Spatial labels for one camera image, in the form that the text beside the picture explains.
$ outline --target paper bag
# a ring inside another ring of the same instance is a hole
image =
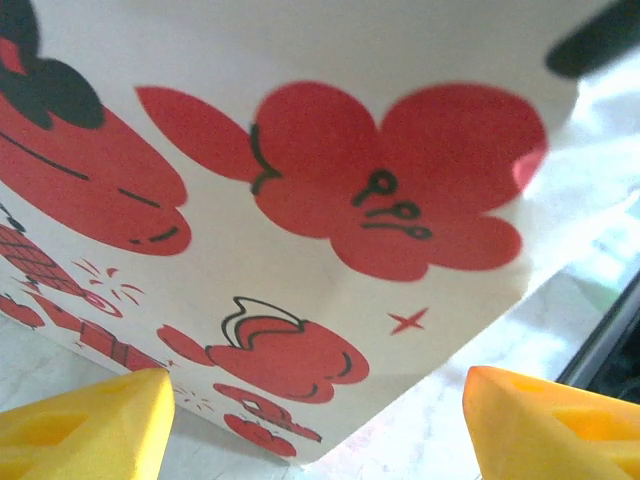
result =
[[[320,457],[637,181],[544,66],[604,3],[3,2],[0,309]]]

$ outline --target red star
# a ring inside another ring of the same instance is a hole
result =
[[[401,317],[400,315],[394,315],[393,313],[387,313],[387,315],[389,315],[391,318],[400,322],[400,325],[398,325],[396,328],[393,329],[393,331],[391,332],[391,335],[400,333],[401,331],[406,330],[409,327],[420,328],[424,330],[424,327],[418,323],[418,320],[420,320],[422,316],[425,313],[427,313],[428,310],[429,310],[428,308],[423,308],[419,312],[414,313],[413,315],[407,318]]]

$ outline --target red flower illustration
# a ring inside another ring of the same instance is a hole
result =
[[[524,188],[547,139],[536,111],[511,93],[474,84],[424,88],[376,126],[355,98],[299,82],[262,102],[249,134],[187,94],[159,87],[138,94],[186,155],[251,184],[269,219],[329,239],[358,272],[413,281],[429,264],[493,269],[520,251],[518,232],[487,213]]]
[[[240,311],[222,322],[231,346],[203,347],[167,325],[158,330],[158,337],[184,358],[217,365],[251,385],[296,402],[329,402],[334,385],[367,378],[369,364],[364,356],[325,327],[260,300],[236,297],[234,302]]]
[[[275,453],[280,457],[295,457],[298,452],[284,438],[274,436],[269,430],[249,420],[242,420],[227,413],[224,416],[227,426],[242,438]]]
[[[0,180],[98,242],[173,255],[191,234],[169,163],[67,64],[38,56],[30,2],[0,7]]]

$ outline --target black object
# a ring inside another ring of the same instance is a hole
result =
[[[619,0],[561,40],[548,53],[547,68],[576,79],[640,45],[640,0]]]
[[[640,404],[640,272],[556,381]]]

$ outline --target red illustration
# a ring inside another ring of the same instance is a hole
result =
[[[0,255],[24,273],[25,278],[38,292],[37,285],[46,285],[55,290],[83,298],[104,313],[118,318],[122,317],[120,310],[113,304],[100,295],[83,289],[60,265],[29,240],[25,236],[26,230],[22,224],[2,204],[0,204],[0,211],[7,215],[7,220],[13,227],[12,229],[0,225]]]
[[[242,438],[255,443],[265,450],[269,450],[271,453],[275,453],[281,457],[295,457],[298,453],[293,445],[284,438],[276,437],[269,430],[261,427],[257,423],[242,420],[229,413],[224,416],[224,422],[232,431]]]
[[[38,56],[30,2],[0,7],[0,180],[98,242],[173,255],[190,242],[187,193],[169,163],[104,108],[70,66]]]
[[[327,238],[352,269],[393,281],[419,280],[429,264],[487,270],[513,260],[519,233],[488,212],[519,194],[548,148],[534,108],[485,85],[423,88],[376,125],[347,93],[293,83],[264,99],[248,133],[185,93],[138,95],[186,155],[249,183],[275,224]]]
[[[369,374],[364,356],[323,326],[260,300],[233,300],[240,310],[222,322],[230,345],[203,347],[166,325],[158,337],[184,358],[217,365],[257,388],[297,402],[328,402],[334,385],[358,383]]]
[[[424,327],[422,325],[420,325],[420,323],[418,323],[418,322],[420,322],[420,319],[424,316],[425,313],[427,313],[427,311],[429,311],[428,308],[423,308],[419,312],[416,312],[413,315],[410,315],[408,317],[403,317],[401,315],[395,315],[393,313],[388,313],[387,315],[389,315],[391,318],[393,318],[397,322],[400,322],[400,325],[397,325],[391,331],[391,335],[397,335],[398,333],[400,333],[403,330],[406,330],[407,328],[410,328],[410,327],[424,330]]]
[[[26,305],[16,303],[9,295],[0,295],[0,310],[11,318],[31,328],[44,327],[42,317]]]
[[[130,283],[120,283],[116,281],[114,277],[119,272],[117,268],[109,267],[103,275],[90,261],[83,258],[82,262],[83,263],[73,263],[93,277],[89,280],[90,285],[102,285],[103,287],[109,287],[111,295],[113,295],[119,302],[122,302],[123,298],[128,298],[132,303],[140,306],[140,302],[138,302],[134,294],[144,294],[144,292]]]
[[[47,313],[51,321],[60,328],[80,334],[80,342],[109,357],[131,371],[145,368],[164,368],[157,360],[141,352],[133,345],[120,342],[115,335],[88,320],[79,319],[55,303],[33,292],[27,292]]]
[[[265,422],[269,422],[276,427],[283,428],[291,433],[313,440],[314,442],[322,442],[320,435],[309,428],[293,423],[291,414],[287,410],[260,395],[222,383],[214,384],[213,388],[225,397],[235,400],[242,405],[247,412]]]

